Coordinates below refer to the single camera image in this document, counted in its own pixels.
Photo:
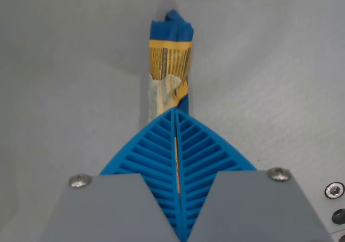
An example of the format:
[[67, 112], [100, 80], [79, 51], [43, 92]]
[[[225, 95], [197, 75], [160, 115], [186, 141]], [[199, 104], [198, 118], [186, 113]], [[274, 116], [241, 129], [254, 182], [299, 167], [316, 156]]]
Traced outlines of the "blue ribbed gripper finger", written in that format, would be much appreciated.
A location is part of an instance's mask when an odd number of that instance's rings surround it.
[[135, 135], [97, 176], [72, 176], [43, 241], [179, 241], [172, 110]]
[[292, 173], [257, 170], [211, 129], [175, 114], [184, 241], [331, 241]]

